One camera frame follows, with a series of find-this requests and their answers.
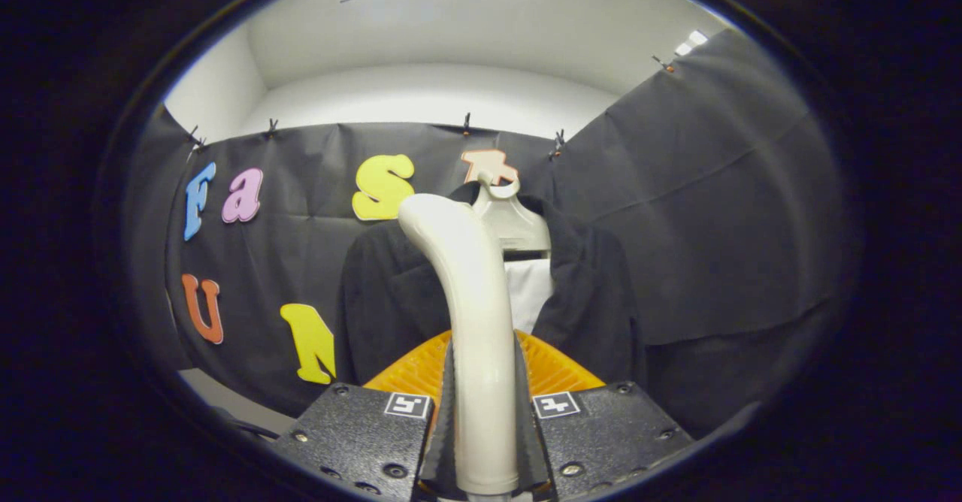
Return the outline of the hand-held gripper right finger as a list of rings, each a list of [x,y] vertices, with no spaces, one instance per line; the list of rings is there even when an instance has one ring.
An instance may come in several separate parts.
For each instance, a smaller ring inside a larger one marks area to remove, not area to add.
[[[611,491],[693,444],[635,382],[602,382],[539,338],[516,338],[520,487],[536,501]]]

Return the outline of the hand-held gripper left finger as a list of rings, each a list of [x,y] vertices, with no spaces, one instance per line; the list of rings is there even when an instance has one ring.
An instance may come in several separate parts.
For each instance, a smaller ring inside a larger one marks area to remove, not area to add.
[[[274,451],[363,498],[428,501],[454,488],[450,339],[430,338],[364,385],[334,383]]]

